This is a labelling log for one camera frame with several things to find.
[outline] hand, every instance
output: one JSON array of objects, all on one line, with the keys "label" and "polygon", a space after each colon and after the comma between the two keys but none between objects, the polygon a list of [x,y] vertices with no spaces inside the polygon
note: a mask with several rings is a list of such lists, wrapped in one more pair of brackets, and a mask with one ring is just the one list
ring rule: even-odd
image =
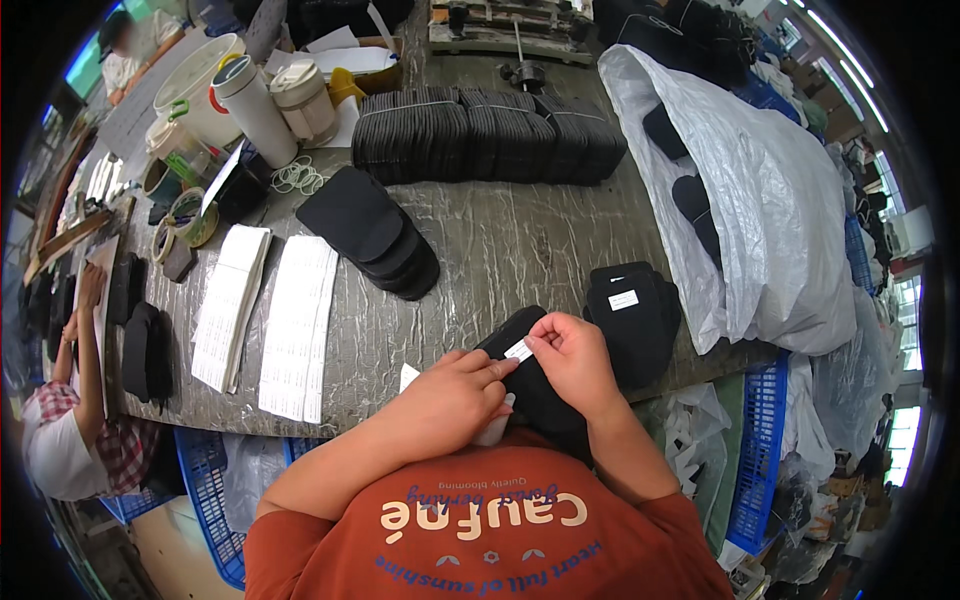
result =
[{"label": "hand", "polygon": [[554,391],[596,424],[626,399],[613,379],[603,333],[594,324],[565,313],[550,313],[523,339],[537,357]]},{"label": "hand", "polygon": [[70,321],[63,326],[61,339],[67,344],[77,341],[77,311],[70,315]]},{"label": "hand", "polygon": [[107,273],[100,267],[87,263],[84,276],[80,280],[80,294],[77,295],[77,310],[92,310],[100,303],[104,293]]},{"label": "hand", "polygon": [[513,412],[503,403],[501,379],[519,361],[491,360],[484,350],[454,350],[413,380],[369,423],[383,428],[405,463],[444,456],[481,429]]}]

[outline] white t-shirt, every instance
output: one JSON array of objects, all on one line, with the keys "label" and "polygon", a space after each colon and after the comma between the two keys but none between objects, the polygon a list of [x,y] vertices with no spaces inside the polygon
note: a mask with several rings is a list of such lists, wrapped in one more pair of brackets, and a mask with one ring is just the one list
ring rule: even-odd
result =
[{"label": "white t-shirt", "polygon": [[40,424],[40,403],[23,410],[23,462],[40,490],[57,500],[83,500],[107,493],[107,469],[94,447],[86,448],[73,409],[59,419]]},{"label": "white t-shirt", "polygon": [[110,54],[101,67],[107,96],[125,87],[143,61],[153,56],[160,44],[179,30],[177,19],[164,11],[154,11],[147,18],[134,23],[130,35],[130,55],[122,58]]}]

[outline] white label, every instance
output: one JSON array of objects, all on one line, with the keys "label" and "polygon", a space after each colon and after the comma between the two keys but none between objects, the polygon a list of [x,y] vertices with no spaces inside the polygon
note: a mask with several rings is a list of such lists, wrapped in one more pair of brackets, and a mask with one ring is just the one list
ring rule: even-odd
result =
[{"label": "white label", "polygon": [[503,353],[507,358],[519,358],[522,363],[526,359],[530,358],[533,355],[533,352],[523,343],[523,340],[520,340],[509,350]]},{"label": "white label", "polygon": [[420,372],[411,367],[410,365],[403,363],[403,368],[400,369],[400,393],[403,394],[403,391],[407,389],[407,386],[410,385],[410,382],[417,378]]},{"label": "white label", "polygon": [[607,300],[610,301],[610,310],[620,310],[621,308],[626,308],[627,306],[640,304],[639,300],[636,299],[635,290],[628,290],[623,294],[610,296],[609,298],[607,298]]}]

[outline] sticker label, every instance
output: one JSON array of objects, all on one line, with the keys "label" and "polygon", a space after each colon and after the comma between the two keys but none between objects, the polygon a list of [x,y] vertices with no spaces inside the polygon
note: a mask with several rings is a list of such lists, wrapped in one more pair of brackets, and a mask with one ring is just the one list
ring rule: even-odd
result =
[{"label": "sticker label", "polygon": [[620,310],[621,308],[626,308],[627,306],[640,304],[639,300],[636,299],[636,290],[628,290],[623,294],[610,296],[607,298],[607,300],[610,301],[610,310]]},{"label": "sticker label", "polygon": [[526,359],[533,356],[533,352],[530,351],[527,345],[523,343],[523,340],[520,340],[519,342],[511,346],[509,350],[504,352],[504,355],[507,358],[519,358],[520,362],[522,363]]}]

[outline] green handle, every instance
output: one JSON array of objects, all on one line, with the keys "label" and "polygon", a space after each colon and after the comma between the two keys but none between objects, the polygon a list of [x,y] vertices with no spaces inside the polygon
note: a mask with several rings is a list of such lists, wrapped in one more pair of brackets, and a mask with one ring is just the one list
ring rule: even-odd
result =
[{"label": "green handle", "polygon": [[184,114],[190,111],[190,101],[187,100],[186,98],[180,98],[179,100],[175,100],[172,103],[170,103],[171,107],[178,107],[181,105],[183,106],[183,110],[174,110],[173,112],[171,112],[170,116],[167,117],[168,123],[173,123],[174,119],[176,119],[177,117],[182,117]]}]

